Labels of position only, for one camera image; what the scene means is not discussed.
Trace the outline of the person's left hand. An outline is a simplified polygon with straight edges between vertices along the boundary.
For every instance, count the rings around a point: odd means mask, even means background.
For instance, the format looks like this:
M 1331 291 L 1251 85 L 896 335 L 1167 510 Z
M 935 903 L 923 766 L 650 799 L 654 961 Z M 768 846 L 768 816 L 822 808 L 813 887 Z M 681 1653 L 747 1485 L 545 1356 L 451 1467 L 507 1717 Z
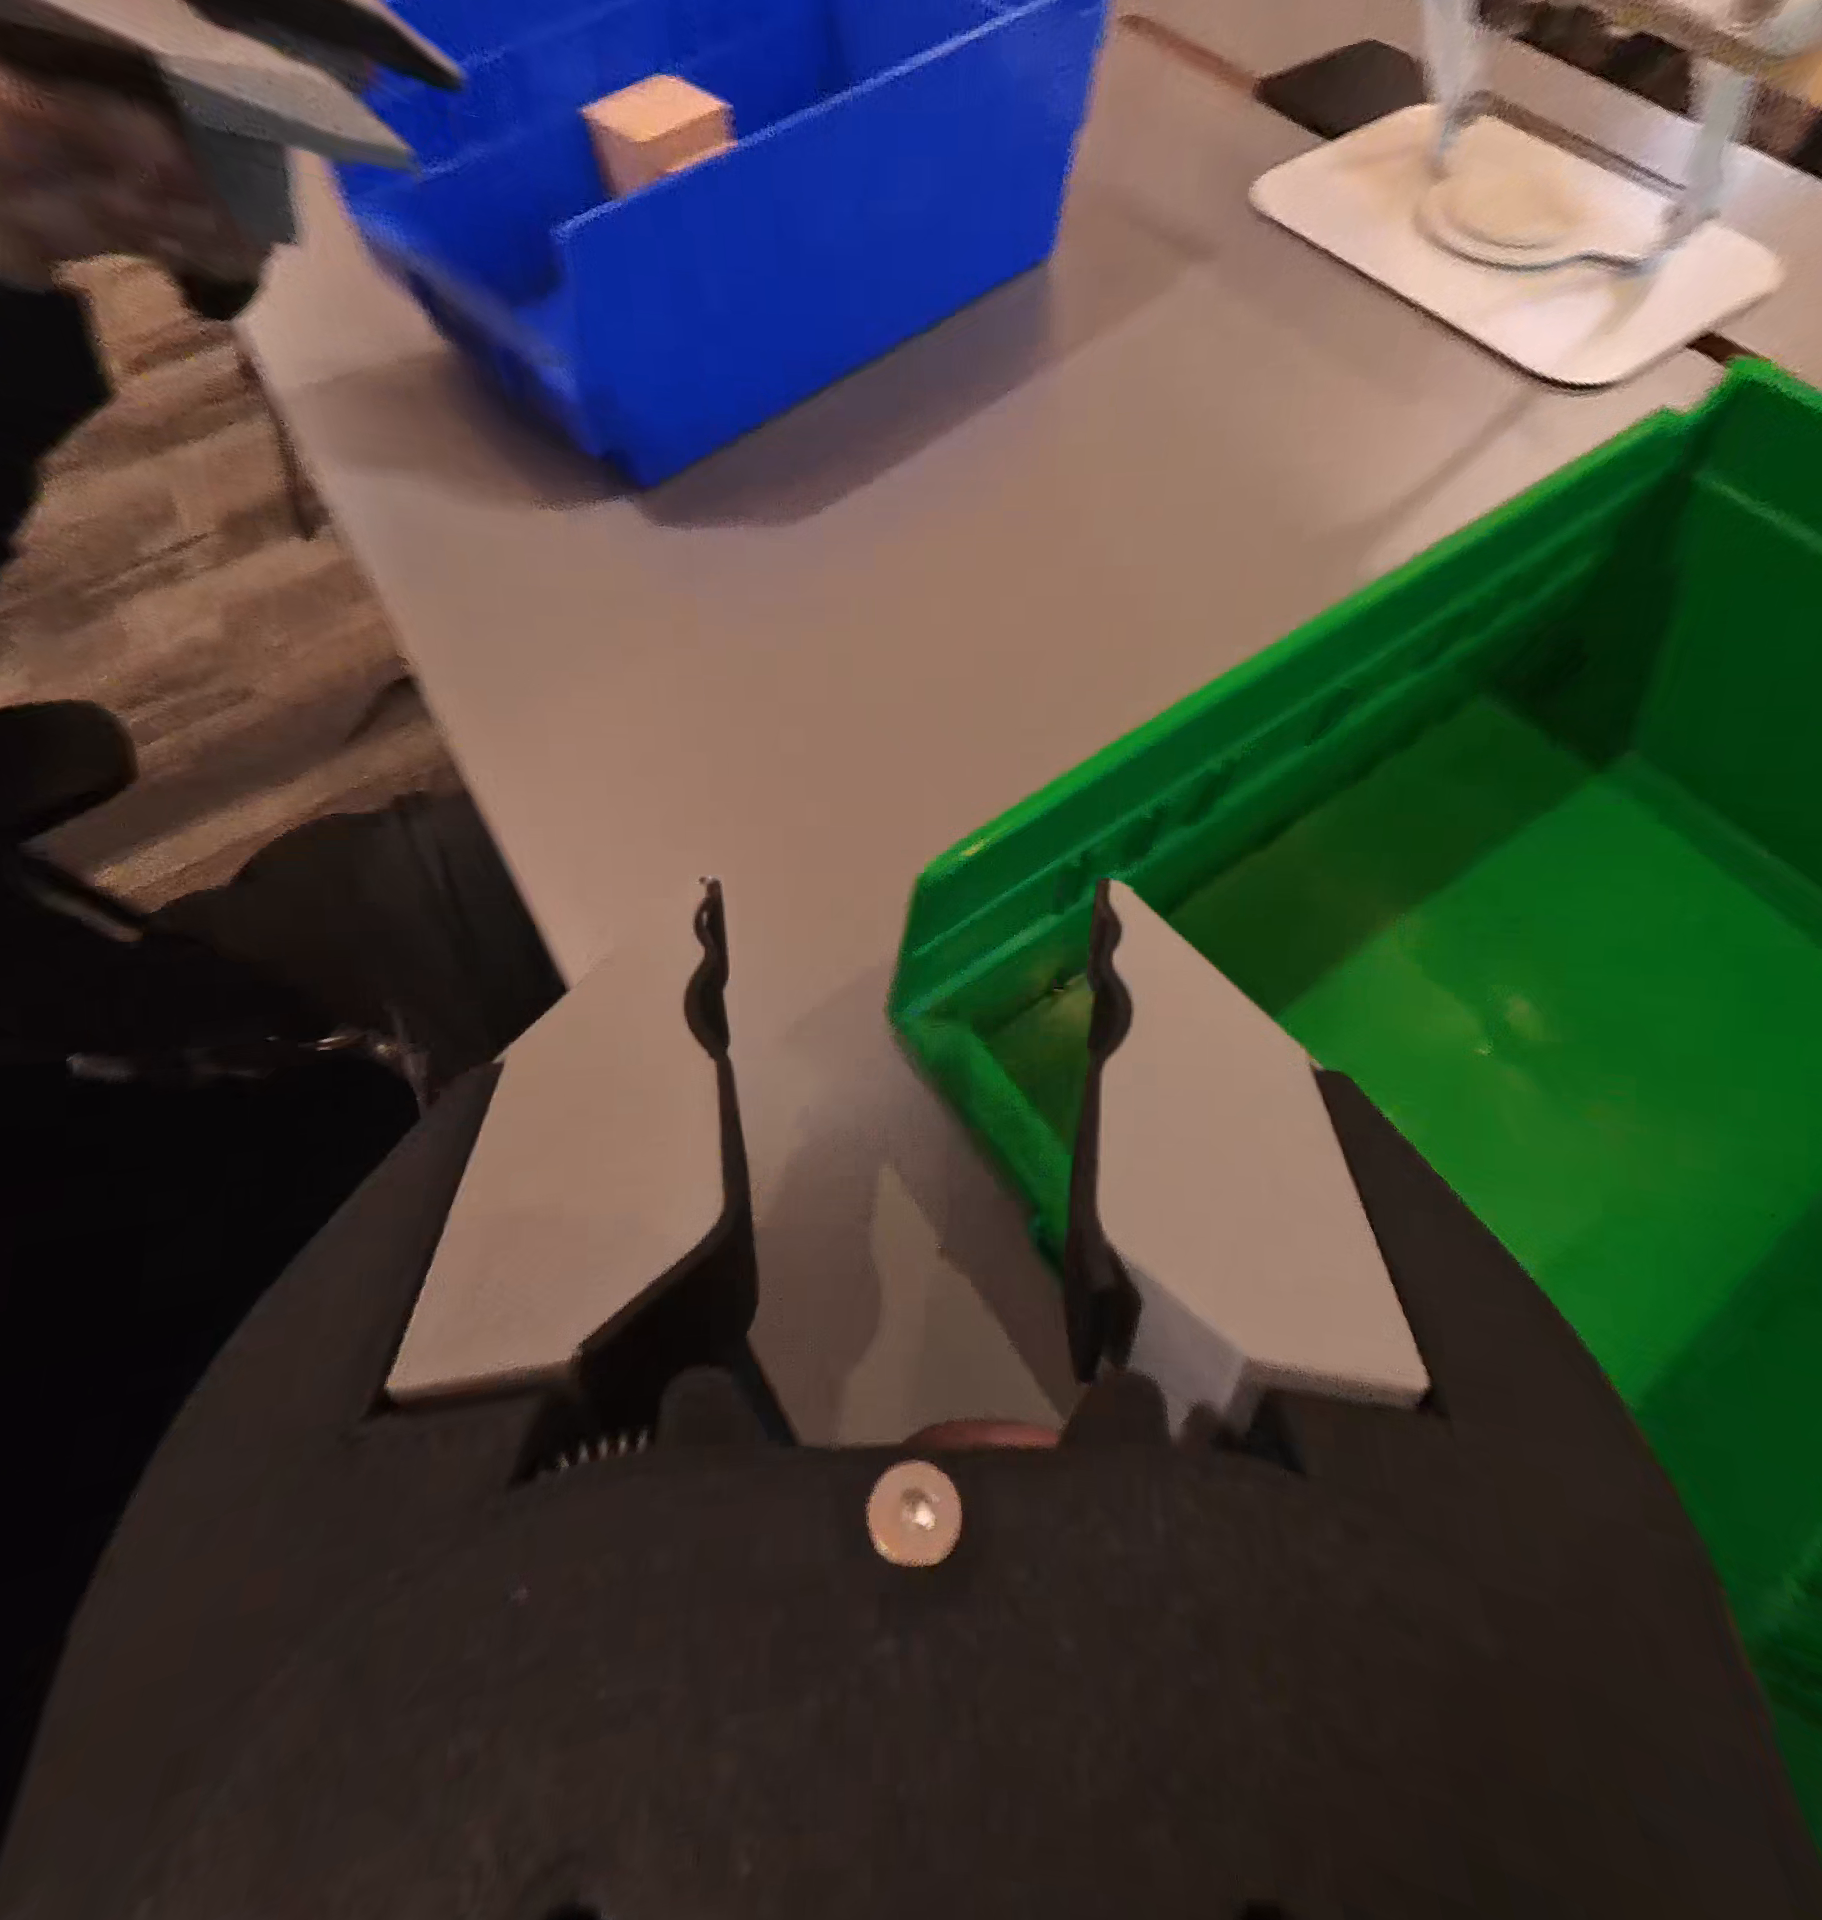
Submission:
M 0 283 L 43 289 L 111 256 L 245 286 L 268 252 L 149 106 L 0 63 Z

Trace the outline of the green plastic bin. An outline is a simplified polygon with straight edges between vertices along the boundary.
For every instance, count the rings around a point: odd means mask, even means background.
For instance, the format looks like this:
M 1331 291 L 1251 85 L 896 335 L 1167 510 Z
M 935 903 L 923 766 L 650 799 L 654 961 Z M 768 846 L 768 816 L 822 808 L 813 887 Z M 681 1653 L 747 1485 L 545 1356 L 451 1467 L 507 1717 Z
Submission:
M 1047 1260 L 1104 878 L 1584 1339 L 1822 1851 L 1822 392 L 1734 363 L 923 871 L 890 1020 Z

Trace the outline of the large natural wooden cube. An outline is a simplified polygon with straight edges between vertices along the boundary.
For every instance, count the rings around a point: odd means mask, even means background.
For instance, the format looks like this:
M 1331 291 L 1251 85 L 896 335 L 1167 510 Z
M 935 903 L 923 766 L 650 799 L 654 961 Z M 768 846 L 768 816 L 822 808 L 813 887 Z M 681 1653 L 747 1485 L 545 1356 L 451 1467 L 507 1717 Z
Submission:
M 582 106 L 581 120 L 608 199 L 668 181 L 736 144 L 730 103 L 668 72 Z

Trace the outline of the person's torso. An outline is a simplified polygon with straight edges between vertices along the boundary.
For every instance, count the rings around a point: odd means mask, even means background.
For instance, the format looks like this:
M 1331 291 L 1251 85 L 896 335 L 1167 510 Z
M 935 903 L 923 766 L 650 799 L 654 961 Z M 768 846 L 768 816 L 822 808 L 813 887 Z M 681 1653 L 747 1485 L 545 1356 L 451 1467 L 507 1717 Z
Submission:
M 562 995 L 478 805 L 299 826 L 152 910 L 0 853 L 0 1845 L 130 1490 L 264 1290 Z

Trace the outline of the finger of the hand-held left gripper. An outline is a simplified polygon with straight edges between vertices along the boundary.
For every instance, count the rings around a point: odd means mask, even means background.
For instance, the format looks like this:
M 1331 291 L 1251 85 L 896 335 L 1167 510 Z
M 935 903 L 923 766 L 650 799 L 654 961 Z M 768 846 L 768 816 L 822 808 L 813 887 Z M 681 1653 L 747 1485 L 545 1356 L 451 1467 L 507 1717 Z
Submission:
M 414 147 L 364 101 L 378 61 L 289 28 L 174 28 L 159 70 L 203 182 L 262 250 L 297 236 L 293 154 L 411 172 Z
M 211 21 L 309 61 L 350 85 L 390 72 L 463 87 L 463 69 L 379 3 L 215 3 Z

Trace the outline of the person's left forearm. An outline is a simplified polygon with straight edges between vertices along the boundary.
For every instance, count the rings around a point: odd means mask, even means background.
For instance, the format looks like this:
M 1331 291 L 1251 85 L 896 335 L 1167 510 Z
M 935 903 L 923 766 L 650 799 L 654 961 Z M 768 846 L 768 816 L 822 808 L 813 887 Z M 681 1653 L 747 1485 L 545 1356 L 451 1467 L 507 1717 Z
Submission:
M 43 460 L 107 403 L 84 302 L 0 283 L 0 573 L 35 510 Z

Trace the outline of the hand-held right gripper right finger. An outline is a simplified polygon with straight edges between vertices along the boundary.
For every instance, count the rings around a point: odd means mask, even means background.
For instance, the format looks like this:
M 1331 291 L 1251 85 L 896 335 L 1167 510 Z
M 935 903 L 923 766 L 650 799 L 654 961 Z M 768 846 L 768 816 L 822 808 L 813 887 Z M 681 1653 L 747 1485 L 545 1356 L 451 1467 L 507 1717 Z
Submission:
M 1118 878 L 1091 903 L 1067 1185 L 1073 1373 L 1148 1381 L 1172 1431 L 1271 1393 L 1416 1411 L 1431 1389 L 1301 1043 Z

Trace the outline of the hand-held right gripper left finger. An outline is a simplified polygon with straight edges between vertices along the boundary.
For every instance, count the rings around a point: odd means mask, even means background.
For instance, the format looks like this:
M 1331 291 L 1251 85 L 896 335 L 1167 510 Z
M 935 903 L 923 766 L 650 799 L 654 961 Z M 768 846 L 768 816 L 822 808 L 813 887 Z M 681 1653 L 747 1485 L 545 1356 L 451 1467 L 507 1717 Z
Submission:
M 715 876 L 685 881 L 495 1066 L 393 1359 L 401 1407 L 577 1385 L 643 1401 L 757 1310 Z

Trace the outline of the blue plastic bin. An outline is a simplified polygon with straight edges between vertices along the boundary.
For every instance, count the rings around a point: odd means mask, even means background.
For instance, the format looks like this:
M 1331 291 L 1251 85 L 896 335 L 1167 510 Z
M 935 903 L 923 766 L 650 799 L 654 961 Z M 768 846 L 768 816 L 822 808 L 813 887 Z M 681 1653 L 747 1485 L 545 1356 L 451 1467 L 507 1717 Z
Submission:
M 378 267 L 514 413 L 654 486 L 1055 248 L 1105 4 L 403 3 L 415 173 L 336 167 Z M 656 75 L 733 147 L 614 197 L 585 106 Z

